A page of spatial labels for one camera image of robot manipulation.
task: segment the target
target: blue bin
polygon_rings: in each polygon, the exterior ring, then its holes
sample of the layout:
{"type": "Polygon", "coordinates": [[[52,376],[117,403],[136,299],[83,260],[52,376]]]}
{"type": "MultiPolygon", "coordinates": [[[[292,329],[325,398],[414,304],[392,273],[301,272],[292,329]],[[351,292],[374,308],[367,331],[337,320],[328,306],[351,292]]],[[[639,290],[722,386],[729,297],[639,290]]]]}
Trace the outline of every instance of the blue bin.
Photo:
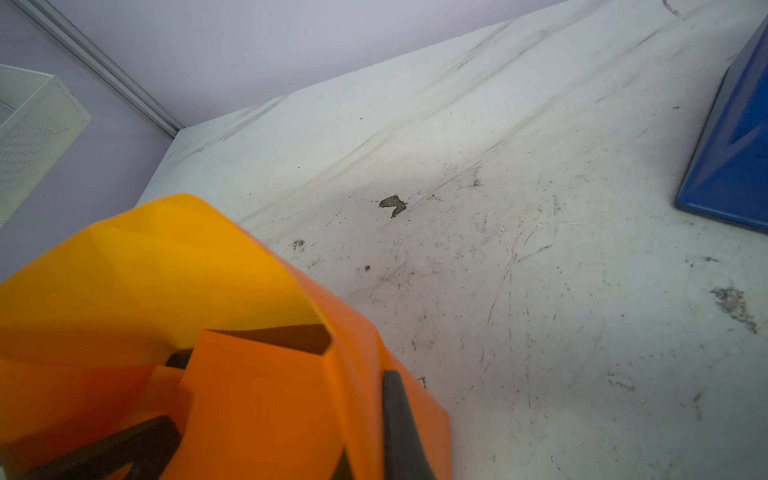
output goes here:
{"type": "Polygon", "coordinates": [[[768,18],[717,92],[680,190],[683,210],[768,231],[768,18]]]}

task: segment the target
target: white mesh basket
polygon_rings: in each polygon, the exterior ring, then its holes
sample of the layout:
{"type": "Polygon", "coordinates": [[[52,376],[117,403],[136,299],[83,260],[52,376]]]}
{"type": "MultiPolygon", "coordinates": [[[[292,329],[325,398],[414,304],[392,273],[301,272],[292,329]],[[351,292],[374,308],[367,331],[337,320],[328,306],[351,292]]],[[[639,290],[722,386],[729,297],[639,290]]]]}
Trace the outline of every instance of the white mesh basket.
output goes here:
{"type": "Polygon", "coordinates": [[[89,121],[56,75],[0,65],[0,227],[89,121]]]}

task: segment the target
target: black rubber piece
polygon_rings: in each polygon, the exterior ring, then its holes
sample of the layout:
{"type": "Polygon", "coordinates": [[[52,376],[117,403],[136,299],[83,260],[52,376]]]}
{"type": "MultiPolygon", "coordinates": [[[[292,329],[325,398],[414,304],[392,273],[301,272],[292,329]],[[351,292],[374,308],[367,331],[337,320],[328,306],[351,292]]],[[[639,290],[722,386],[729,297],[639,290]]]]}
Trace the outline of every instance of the black rubber piece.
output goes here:
{"type": "Polygon", "coordinates": [[[102,480],[133,465],[124,480],[157,480],[180,443],[176,425],[163,415],[44,463],[18,478],[102,480]]]}
{"type": "Polygon", "coordinates": [[[384,478],[436,480],[429,466],[402,377],[386,370],[382,380],[384,409],[384,478]]]}
{"type": "Polygon", "coordinates": [[[165,366],[171,366],[171,367],[174,367],[175,369],[186,370],[187,364],[190,362],[191,357],[192,357],[192,349],[179,350],[176,353],[172,353],[168,357],[168,361],[165,363],[165,366]]]}
{"type": "Polygon", "coordinates": [[[346,456],[346,450],[341,452],[341,458],[339,458],[339,463],[336,464],[336,470],[333,471],[331,480],[354,480],[352,468],[349,466],[349,459],[346,456]]]}

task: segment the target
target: dark stain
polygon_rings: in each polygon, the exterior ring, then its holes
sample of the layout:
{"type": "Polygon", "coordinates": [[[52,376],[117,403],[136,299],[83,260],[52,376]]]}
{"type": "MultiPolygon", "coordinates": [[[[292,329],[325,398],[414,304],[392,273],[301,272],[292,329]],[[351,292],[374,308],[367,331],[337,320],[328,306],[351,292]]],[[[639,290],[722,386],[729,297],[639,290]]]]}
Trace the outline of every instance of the dark stain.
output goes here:
{"type": "Polygon", "coordinates": [[[757,333],[757,324],[754,322],[752,314],[746,309],[743,291],[729,286],[728,288],[716,288],[710,293],[717,298],[717,306],[723,313],[737,322],[743,323],[750,332],[757,333]]]}
{"type": "Polygon", "coordinates": [[[392,211],[392,218],[395,218],[400,214],[403,210],[406,209],[407,203],[400,200],[400,197],[397,195],[392,195],[391,197],[387,197],[384,200],[379,202],[379,207],[381,208],[389,208],[394,207],[395,209],[392,211]]]}
{"type": "Polygon", "coordinates": [[[472,170],[472,182],[469,184],[471,188],[479,188],[482,185],[482,182],[478,178],[478,168],[475,168],[472,170]]]}
{"type": "Polygon", "coordinates": [[[294,240],[291,246],[293,247],[293,251],[299,251],[299,253],[304,253],[304,244],[306,242],[302,239],[294,240]]]}
{"type": "Polygon", "coordinates": [[[702,395],[703,395],[703,392],[698,392],[694,397],[694,409],[696,410],[696,420],[698,420],[699,422],[701,422],[704,418],[704,415],[701,412],[701,406],[699,405],[699,400],[701,400],[702,395]]]}
{"type": "Polygon", "coordinates": [[[664,7],[670,11],[670,13],[676,17],[680,16],[680,13],[675,10],[672,5],[670,5],[669,0],[661,0],[661,3],[664,5],[664,7]]]}

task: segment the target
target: scratch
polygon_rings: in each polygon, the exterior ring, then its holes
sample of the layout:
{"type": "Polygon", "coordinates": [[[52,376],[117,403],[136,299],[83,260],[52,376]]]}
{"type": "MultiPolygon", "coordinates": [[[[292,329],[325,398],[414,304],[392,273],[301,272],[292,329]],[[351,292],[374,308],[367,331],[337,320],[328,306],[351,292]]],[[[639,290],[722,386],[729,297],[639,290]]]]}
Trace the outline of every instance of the scratch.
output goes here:
{"type": "Polygon", "coordinates": [[[331,224],[331,222],[333,222],[333,220],[334,220],[334,219],[336,219],[336,217],[338,217],[338,216],[341,214],[341,210],[342,210],[343,208],[344,208],[344,206],[342,205],[342,206],[341,206],[341,208],[339,208],[339,213],[337,213],[336,215],[334,215],[332,219],[328,220],[328,223],[326,223],[326,227],[328,227],[328,226],[331,224]]]}
{"type": "Polygon", "coordinates": [[[664,27],[662,27],[662,28],[657,28],[656,30],[652,31],[652,32],[650,33],[650,35],[648,35],[646,38],[643,38],[642,40],[640,40],[638,43],[636,43],[636,44],[634,45],[634,47],[630,47],[630,48],[629,48],[629,49],[628,49],[628,50],[625,52],[625,54],[629,53],[630,51],[633,51],[635,48],[639,47],[640,45],[642,45],[642,44],[643,44],[643,43],[645,43],[646,41],[649,41],[649,40],[651,40],[653,37],[655,37],[655,36],[656,36],[656,35],[657,35],[657,34],[658,34],[660,31],[662,31],[663,29],[664,29],[664,27]]]}
{"type": "Polygon", "coordinates": [[[502,33],[514,20],[510,20],[504,23],[500,28],[496,28],[489,36],[482,39],[469,53],[456,65],[450,67],[448,72],[461,70],[464,65],[468,64],[471,60],[477,57],[478,53],[493,40],[498,34],[502,33]]]}
{"type": "Polygon", "coordinates": [[[488,322],[485,322],[485,326],[488,326],[491,323],[491,315],[493,315],[493,307],[496,306],[496,300],[498,300],[498,297],[493,300],[493,304],[491,305],[491,311],[488,312],[488,322]]]}
{"type": "Polygon", "coordinates": [[[533,237],[534,233],[536,233],[537,231],[539,231],[540,229],[542,229],[544,227],[549,227],[549,223],[540,223],[540,224],[536,225],[536,227],[534,227],[534,229],[531,232],[531,234],[528,235],[528,238],[525,239],[525,242],[523,242],[523,245],[528,243],[528,241],[531,239],[531,237],[533,237]]]}

